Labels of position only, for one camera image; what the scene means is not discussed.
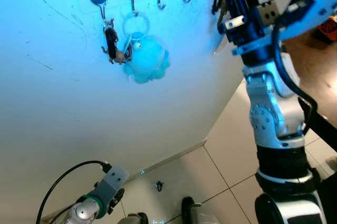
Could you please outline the robot left leg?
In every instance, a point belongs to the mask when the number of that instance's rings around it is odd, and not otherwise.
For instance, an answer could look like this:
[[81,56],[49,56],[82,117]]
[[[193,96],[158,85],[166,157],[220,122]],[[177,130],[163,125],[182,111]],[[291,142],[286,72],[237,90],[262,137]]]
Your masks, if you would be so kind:
[[116,224],[149,224],[149,219],[144,212],[130,213]]

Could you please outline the robot leg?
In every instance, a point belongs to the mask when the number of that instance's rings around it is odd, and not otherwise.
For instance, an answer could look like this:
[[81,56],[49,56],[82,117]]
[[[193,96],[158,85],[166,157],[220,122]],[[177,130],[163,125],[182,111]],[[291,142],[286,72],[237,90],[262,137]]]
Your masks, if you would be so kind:
[[192,197],[181,201],[181,221],[182,224],[221,224],[212,210],[197,204]]
[[116,224],[149,224],[149,219],[144,212],[130,213]]

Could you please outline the orange black device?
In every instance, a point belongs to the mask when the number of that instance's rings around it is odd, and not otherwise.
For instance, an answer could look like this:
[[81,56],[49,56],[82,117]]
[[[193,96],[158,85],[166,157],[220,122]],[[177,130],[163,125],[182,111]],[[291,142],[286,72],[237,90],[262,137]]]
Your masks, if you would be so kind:
[[319,32],[329,41],[337,40],[337,19],[335,15],[331,15],[322,24],[318,25]]

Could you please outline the dark brown table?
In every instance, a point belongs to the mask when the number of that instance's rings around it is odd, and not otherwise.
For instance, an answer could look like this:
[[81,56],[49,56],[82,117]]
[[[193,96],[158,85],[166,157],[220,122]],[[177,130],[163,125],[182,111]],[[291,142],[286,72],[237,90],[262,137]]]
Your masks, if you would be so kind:
[[318,103],[310,128],[337,150],[337,43],[319,28],[283,41],[300,77],[300,88]]

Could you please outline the robot right leg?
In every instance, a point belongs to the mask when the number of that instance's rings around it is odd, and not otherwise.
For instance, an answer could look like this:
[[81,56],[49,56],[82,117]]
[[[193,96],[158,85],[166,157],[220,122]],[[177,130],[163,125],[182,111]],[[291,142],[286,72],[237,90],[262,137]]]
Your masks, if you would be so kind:
[[192,197],[181,201],[181,221],[182,224],[221,224],[212,210],[197,204]]

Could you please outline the black low furniture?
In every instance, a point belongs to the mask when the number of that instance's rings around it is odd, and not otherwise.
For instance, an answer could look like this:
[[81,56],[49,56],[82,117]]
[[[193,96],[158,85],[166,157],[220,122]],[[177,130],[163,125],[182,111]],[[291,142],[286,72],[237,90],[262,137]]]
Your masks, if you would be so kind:
[[314,173],[316,189],[322,203],[327,224],[337,224],[337,172],[323,179]]

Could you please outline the blue plush toy keychain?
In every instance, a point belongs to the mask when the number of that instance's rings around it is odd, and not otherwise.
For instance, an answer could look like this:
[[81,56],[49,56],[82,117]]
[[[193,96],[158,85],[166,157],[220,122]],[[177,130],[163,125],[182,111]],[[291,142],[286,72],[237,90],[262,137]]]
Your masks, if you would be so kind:
[[128,57],[122,66],[126,77],[138,84],[162,79],[171,66],[169,51],[159,37],[150,32],[147,15],[128,13],[122,24],[123,52]]

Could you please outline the dark keychain bunch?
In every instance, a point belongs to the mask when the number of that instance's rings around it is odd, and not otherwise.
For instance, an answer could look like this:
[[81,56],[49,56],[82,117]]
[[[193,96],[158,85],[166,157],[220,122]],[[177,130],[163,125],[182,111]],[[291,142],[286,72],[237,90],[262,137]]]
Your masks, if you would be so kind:
[[106,40],[107,49],[104,46],[101,46],[103,53],[108,54],[109,63],[118,63],[124,64],[132,60],[132,52],[129,47],[123,49],[122,51],[118,50],[116,44],[118,43],[118,34],[114,29],[114,19],[104,20],[104,37]]

